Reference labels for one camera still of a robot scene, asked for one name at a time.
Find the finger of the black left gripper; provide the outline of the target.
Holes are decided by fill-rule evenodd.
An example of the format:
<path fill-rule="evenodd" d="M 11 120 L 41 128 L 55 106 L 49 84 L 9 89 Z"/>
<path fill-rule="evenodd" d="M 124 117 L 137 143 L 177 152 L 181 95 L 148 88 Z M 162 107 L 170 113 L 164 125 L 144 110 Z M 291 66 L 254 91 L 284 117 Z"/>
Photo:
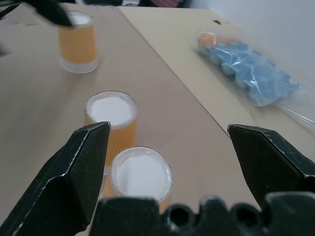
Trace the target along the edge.
<path fill-rule="evenodd" d="M 72 27 L 72 22 L 65 10 L 55 0 L 24 0 L 32 6 L 36 12 L 58 26 Z"/>

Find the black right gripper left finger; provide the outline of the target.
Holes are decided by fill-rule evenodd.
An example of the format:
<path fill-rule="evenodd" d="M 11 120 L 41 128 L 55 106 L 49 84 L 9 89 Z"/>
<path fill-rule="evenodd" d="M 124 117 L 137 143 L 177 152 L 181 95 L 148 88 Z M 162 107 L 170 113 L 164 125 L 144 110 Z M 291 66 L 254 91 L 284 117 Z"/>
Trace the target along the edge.
<path fill-rule="evenodd" d="M 91 223 L 111 125 L 75 130 L 44 164 L 0 226 L 0 236 L 75 236 Z"/>

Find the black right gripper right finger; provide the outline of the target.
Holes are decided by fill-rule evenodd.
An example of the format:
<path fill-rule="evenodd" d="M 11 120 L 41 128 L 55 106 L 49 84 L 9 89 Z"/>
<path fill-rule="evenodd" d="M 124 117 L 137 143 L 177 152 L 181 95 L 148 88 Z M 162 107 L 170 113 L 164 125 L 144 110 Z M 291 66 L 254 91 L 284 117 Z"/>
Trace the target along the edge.
<path fill-rule="evenodd" d="M 273 192 L 315 194 L 315 163 L 274 130 L 230 124 L 233 147 L 252 195 L 260 207 Z"/>

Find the orange paper cup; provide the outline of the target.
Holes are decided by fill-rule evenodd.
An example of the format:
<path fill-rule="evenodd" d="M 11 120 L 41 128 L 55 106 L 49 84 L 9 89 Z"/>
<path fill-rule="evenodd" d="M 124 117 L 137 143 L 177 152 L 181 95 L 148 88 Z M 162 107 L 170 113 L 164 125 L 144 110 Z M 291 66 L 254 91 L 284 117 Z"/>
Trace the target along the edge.
<path fill-rule="evenodd" d="M 171 168 L 163 156 L 152 148 L 135 146 L 116 155 L 100 197 L 153 198 L 163 212 L 172 185 Z"/>
<path fill-rule="evenodd" d="M 66 14 L 72 27 L 59 27 L 61 65 L 70 73 L 90 73 L 98 67 L 93 18 L 77 10 L 67 11 Z"/>
<path fill-rule="evenodd" d="M 108 139 L 104 175 L 111 171 L 115 156 L 135 146 L 138 108 L 132 97 L 121 91 L 104 91 L 90 97 L 85 107 L 85 125 L 108 121 Z"/>

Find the brown table mat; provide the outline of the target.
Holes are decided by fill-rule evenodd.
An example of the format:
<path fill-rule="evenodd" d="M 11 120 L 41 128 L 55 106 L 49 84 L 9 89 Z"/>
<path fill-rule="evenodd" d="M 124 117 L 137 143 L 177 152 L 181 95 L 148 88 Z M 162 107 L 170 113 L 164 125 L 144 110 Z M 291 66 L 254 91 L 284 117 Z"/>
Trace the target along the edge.
<path fill-rule="evenodd" d="M 219 127 L 180 78 L 155 52 L 135 18 L 152 24 L 161 8 L 69 5 L 95 22 L 97 69 L 72 74 L 59 61 L 58 30 L 0 21 L 0 224 L 44 163 L 84 125 L 87 100 L 118 90 L 138 106 L 139 146 L 157 150 L 173 173 L 171 203 L 193 209 L 208 195 L 228 206 L 256 205 L 225 127 Z"/>

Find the clear bag of blue pieces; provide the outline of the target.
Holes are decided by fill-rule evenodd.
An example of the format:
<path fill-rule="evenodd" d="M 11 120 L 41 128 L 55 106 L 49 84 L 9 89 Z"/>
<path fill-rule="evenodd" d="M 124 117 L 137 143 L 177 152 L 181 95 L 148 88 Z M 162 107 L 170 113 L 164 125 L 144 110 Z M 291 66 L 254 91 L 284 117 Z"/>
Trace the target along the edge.
<path fill-rule="evenodd" d="M 202 31 L 196 49 L 250 104 L 276 107 L 315 133 L 315 80 L 231 32 Z"/>

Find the dark red-patterned object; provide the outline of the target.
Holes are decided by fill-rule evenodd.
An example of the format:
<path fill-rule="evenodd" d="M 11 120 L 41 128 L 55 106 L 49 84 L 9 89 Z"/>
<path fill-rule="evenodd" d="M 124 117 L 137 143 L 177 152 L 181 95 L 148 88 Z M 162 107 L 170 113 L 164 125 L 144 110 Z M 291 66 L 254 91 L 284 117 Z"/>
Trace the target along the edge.
<path fill-rule="evenodd" d="M 140 0 L 140 7 L 188 8 L 193 0 Z"/>

